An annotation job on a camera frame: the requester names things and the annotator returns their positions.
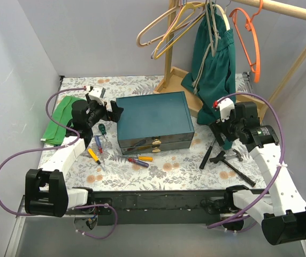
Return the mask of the green stubby screwdriver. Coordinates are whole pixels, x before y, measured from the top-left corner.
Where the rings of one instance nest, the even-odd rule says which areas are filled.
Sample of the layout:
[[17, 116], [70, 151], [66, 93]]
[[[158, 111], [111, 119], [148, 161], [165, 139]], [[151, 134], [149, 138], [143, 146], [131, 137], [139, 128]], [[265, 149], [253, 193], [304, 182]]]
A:
[[105, 136], [106, 136], [106, 128], [105, 128], [105, 125], [102, 124], [102, 123], [100, 123], [100, 124], [98, 125], [98, 129], [99, 129], [101, 135], [102, 135], [103, 137], [105, 137]]

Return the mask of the yellow black screwdriver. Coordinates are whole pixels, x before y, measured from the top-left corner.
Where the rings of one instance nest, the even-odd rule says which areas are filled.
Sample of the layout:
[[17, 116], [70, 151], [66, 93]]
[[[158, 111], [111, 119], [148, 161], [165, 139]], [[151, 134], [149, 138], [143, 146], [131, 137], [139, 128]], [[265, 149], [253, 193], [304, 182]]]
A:
[[105, 168], [102, 166], [101, 161], [99, 160], [98, 156], [96, 155], [96, 153], [91, 149], [88, 148], [87, 152], [89, 153], [89, 155], [92, 157], [92, 159], [102, 168], [102, 170], [105, 171]]

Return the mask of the teal drawer box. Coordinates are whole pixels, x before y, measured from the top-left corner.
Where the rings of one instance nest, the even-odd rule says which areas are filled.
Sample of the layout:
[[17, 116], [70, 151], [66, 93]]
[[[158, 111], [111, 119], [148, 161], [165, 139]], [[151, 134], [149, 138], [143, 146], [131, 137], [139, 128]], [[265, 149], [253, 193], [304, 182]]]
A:
[[152, 153], [152, 142], [160, 150], [189, 148], [194, 126], [184, 92], [121, 97], [124, 109], [117, 123], [117, 140], [124, 155]]

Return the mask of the orange yellow screwdriver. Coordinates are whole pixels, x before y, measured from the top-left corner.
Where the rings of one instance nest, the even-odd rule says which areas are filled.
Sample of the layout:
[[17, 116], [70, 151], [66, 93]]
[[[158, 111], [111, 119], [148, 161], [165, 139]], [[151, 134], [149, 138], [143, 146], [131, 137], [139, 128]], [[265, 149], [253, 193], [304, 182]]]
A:
[[144, 161], [144, 162], [152, 162], [153, 158], [150, 156], [138, 156], [137, 157], [138, 160], [140, 161]]

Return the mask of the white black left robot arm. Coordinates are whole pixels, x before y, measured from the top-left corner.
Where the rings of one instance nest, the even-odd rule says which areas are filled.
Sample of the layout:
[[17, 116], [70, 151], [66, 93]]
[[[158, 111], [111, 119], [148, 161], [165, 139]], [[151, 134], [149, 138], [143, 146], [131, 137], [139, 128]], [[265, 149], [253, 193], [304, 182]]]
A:
[[93, 126], [100, 120], [118, 122], [124, 109], [111, 101], [111, 110], [101, 100], [77, 100], [72, 104], [72, 118], [63, 143], [50, 159], [38, 169], [30, 169], [25, 178], [25, 211], [31, 215], [62, 217], [72, 208], [84, 214], [95, 210], [92, 190], [78, 187], [67, 189], [65, 176], [89, 146]]

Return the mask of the floral table mat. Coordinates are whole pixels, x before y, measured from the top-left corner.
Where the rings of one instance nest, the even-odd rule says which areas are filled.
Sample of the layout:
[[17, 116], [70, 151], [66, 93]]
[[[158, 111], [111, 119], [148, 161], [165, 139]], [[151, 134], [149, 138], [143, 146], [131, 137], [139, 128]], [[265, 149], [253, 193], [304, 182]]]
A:
[[[151, 94], [162, 79], [163, 75], [63, 78], [60, 90], [100, 86], [106, 89], [105, 100], [113, 100], [116, 97]], [[86, 150], [67, 172], [66, 187], [89, 187], [95, 191], [222, 190], [233, 185], [250, 187], [223, 163], [207, 161], [203, 170], [198, 168], [213, 135], [207, 126], [198, 125], [196, 118], [192, 117], [192, 122], [195, 134], [190, 148], [139, 154], [153, 157], [153, 161], [148, 162], [148, 168], [119, 157], [121, 152], [117, 142], [116, 124], [104, 122], [107, 135], [100, 140], [105, 162], [101, 161], [105, 171]], [[230, 164], [253, 180], [256, 183], [254, 188], [264, 188], [264, 179], [244, 145], [237, 140], [233, 143], [233, 149], [240, 152], [243, 161], [231, 159]]]

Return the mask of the hammer with black grip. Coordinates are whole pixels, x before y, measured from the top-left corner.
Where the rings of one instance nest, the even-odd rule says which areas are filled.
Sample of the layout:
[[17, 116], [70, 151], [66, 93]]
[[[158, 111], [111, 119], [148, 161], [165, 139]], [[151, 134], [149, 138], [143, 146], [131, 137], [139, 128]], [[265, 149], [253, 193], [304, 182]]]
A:
[[203, 160], [202, 160], [202, 162], [201, 162], [201, 164], [199, 166], [199, 169], [201, 169], [201, 170], [204, 169], [204, 167], [205, 167], [205, 165], [206, 165], [206, 163], [207, 163], [207, 161], [209, 159], [209, 156], [210, 156], [210, 154], [212, 152], [212, 149], [213, 149], [213, 146], [215, 144], [215, 141], [216, 141], [216, 139], [214, 138], [212, 143], [211, 143], [211, 145], [210, 145], [210, 147], [208, 148], [207, 152], [205, 153], [205, 155], [203, 157]]

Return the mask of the green folded cloth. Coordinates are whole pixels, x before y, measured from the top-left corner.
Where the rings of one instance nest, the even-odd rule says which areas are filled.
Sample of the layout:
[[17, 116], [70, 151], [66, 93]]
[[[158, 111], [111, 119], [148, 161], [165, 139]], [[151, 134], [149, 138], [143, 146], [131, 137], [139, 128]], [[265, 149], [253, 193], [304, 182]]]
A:
[[[74, 96], [65, 96], [57, 105], [53, 112], [52, 118], [58, 123], [66, 126], [72, 119], [72, 104], [80, 98]], [[41, 138], [42, 142], [53, 146], [60, 146], [65, 138], [66, 129], [50, 121], [44, 135]]]

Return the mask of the gold drawer knob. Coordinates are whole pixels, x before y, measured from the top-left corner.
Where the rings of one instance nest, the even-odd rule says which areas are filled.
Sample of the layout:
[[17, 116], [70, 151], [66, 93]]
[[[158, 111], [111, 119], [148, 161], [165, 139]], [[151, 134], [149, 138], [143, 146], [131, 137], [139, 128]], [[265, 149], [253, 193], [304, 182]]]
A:
[[161, 151], [160, 150], [160, 145], [161, 145], [161, 141], [159, 139], [155, 139], [152, 142], [152, 152], [153, 153], [159, 153]]

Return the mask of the wooden clothes rack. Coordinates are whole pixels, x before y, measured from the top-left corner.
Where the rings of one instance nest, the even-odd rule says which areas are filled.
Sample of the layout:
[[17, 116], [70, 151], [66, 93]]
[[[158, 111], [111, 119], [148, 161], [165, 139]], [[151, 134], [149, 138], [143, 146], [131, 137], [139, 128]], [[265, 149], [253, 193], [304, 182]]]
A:
[[[229, 18], [232, 18], [234, 28], [236, 29], [243, 51], [248, 60], [250, 71], [254, 73], [254, 82], [258, 83], [261, 76], [261, 57], [253, 19], [259, 15], [262, 9], [265, 9], [306, 20], [306, 9], [276, 1], [234, 2], [258, 7], [258, 11], [252, 16], [239, 7], [233, 9], [229, 14]], [[237, 91], [235, 85], [236, 60], [233, 29], [230, 27], [226, 9], [223, 10], [223, 8], [215, 2], [170, 1], [170, 7], [168, 11], [152, 21], [138, 34], [136, 44], [139, 47], [145, 47], [160, 40], [151, 54], [151, 59], [158, 59], [166, 53], [165, 74], [163, 80], [155, 88], [154, 93], [185, 91], [191, 115], [197, 118], [199, 124], [209, 125], [211, 122], [215, 121], [215, 118], [219, 118], [219, 115], [215, 114], [215, 110], [212, 107], [213, 102], [221, 96], [226, 96], [229, 93], [236, 93]], [[193, 16], [198, 9], [201, 10], [201, 14], [191, 19], [191, 16]], [[191, 14], [181, 21], [182, 15], [185, 14], [187, 10], [192, 10]], [[247, 31], [251, 32], [253, 36], [255, 47], [254, 62], [250, 60], [238, 29], [237, 17], [239, 12], [244, 14], [246, 18], [245, 28]], [[140, 43], [141, 36], [165, 17], [168, 17], [169, 28], [167, 32], [147, 43]], [[191, 71], [187, 72], [176, 67], [171, 67], [173, 45], [199, 21], [200, 24], [194, 43]], [[270, 102], [273, 102], [277, 98], [278, 94], [305, 58], [306, 47], [270, 97]]]

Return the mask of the cream white hanger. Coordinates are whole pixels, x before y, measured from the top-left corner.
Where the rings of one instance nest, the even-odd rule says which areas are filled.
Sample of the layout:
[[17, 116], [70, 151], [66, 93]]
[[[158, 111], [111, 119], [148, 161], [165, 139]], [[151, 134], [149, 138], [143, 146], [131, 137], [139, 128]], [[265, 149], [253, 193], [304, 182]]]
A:
[[227, 15], [226, 15], [226, 13], [225, 13], [225, 10], [224, 10], [220, 5], [218, 5], [218, 4], [213, 4], [213, 6], [214, 6], [217, 10], [219, 10], [219, 12], [220, 12], [220, 14], [221, 14], [221, 16], [222, 16], [222, 18], [223, 18], [223, 21], [224, 21], [226, 30], [229, 31], [231, 28], [230, 28], [230, 23], [229, 23], [229, 21], [228, 21], [228, 17], [227, 17]]

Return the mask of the lilac thin hanger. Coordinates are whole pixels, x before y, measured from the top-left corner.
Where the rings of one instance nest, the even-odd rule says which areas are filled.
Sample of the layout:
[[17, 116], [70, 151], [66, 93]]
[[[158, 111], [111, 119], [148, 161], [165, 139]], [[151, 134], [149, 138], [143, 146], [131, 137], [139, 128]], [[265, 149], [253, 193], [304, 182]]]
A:
[[[184, 29], [192, 22], [190, 20], [190, 17], [195, 13], [195, 7], [193, 7], [193, 5], [194, 4], [192, 4], [191, 2], [188, 3], [187, 1], [180, 1], [180, 11], [168, 27], [160, 43], [152, 52], [150, 57], [151, 59], [159, 59], [160, 56], [172, 46], [173, 40], [175, 39], [175, 36], [173, 35], [175, 31], [179, 29]], [[189, 14], [183, 21], [180, 21], [180, 19], [188, 10], [192, 10], [191, 14]]]

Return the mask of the yellow hanger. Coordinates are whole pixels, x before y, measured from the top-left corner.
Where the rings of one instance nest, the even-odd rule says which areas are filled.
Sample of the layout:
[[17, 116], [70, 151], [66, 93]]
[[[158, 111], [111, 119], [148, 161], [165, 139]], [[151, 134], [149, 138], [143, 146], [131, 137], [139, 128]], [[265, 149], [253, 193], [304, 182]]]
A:
[[[205, 11], [207, 9], [207, 3], [205, 2], [191, 2], [193, 7], [195, 7], [195, 13], [190, 17], [190, 20], [192, 21], [187, 27], [184, 29], [179, 29], [175, 31], [173, 34], [175, 36], [175, 39], [173, 40], [172, 46], [187, 32], [189, 31], [194, 25], [196, 25], [197, 22], [199, 22], [203, 16], [205, 15]], [[180, 19], [180, 21], [183, 21], [189, 14], [191, 14], [192, 10], [188, 10], [183, 17]]]

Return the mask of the dark green drawstring bag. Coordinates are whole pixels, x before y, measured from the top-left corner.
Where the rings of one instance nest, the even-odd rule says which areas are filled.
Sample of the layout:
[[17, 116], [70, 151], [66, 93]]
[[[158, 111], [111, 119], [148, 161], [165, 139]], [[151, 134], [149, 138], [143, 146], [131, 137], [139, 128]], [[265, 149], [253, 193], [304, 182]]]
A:
[[194, 43], [192, 68], [181, 85], [203, 103], [197, 123], [210, 125], [220, 118], [213, 103], [236, 92], [233, 30], [226, 30], [223, 18], [209, 3]]

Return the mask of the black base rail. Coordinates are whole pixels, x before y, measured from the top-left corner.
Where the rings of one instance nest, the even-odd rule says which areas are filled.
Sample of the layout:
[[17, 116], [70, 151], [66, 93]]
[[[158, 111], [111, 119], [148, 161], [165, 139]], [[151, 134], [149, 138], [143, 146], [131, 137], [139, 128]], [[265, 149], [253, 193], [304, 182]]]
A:
[[205, 224], [231, 216], [225, 190], [191, 191], [100, 191], [91, 194], [96, 208], [74, 209], [69, 214], [97, 215], [99, 225], [118, 224]]

